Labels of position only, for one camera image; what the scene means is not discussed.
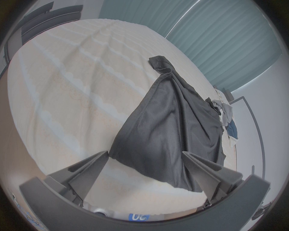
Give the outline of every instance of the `blue logo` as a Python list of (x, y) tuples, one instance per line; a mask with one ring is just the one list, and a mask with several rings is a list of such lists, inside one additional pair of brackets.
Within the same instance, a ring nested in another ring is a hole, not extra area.
[(141, 215), (141, 214), (132, 214), (128, 215), (129, 221), (147, 221), (149, 219), (149, 215)]

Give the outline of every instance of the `fabric fold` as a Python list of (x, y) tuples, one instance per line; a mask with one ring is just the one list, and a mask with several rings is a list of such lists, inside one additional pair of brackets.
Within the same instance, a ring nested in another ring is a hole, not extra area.
[(181, 152), (224, 164), (219, 112), (164, 56), (149, 58), (149, 63), (161, 75), (120, 129), (109, 155), (145, 176), (201, 192)]

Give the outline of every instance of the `black cloth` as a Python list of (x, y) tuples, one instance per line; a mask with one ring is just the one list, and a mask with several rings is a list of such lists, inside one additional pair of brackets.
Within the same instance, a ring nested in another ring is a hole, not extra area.
[(219, 114), (164, 56), (149, 58), (149, 63), (161, 75), (120, 129), (109, 156), (145, 176), (201, 192), (181, 152), (223, 165)]

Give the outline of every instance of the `mattress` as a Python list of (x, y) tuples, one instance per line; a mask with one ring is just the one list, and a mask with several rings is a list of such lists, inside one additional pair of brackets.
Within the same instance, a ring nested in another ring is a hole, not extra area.
[[(158, 78), (149, 65), (165, 56), (199, 95), (220, 99), (200, 70), (173, 44), (146, 26), (108, 19), (52, 28), (18, 50), (8, 69), (8, 98), (16, 129), (48, 175), (110, 149), (118, 131)], [(236, 155), (222, 136), (224, 166)], [(85, 201), (124, 213), (190, 210), (204, 193), (173, 188), (109, 159)]]

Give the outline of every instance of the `white cloth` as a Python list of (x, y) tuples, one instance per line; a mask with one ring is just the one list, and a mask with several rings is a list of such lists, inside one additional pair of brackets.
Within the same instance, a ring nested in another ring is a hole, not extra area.
[[(27, 42), (8, 69), (15, 126), (45, 174), (110, 149), (157, 73), (149, 57), (165, 56), (203, 99), (219, 99), (200, 70), (146, 26), (108, 19), (70, 22)], [(236, 170), (227, 132), (225, 167)], [(85, 199), (125, 213), (162, 214), (201, 206), (204, 193), (145, 177), (109, 159)]]

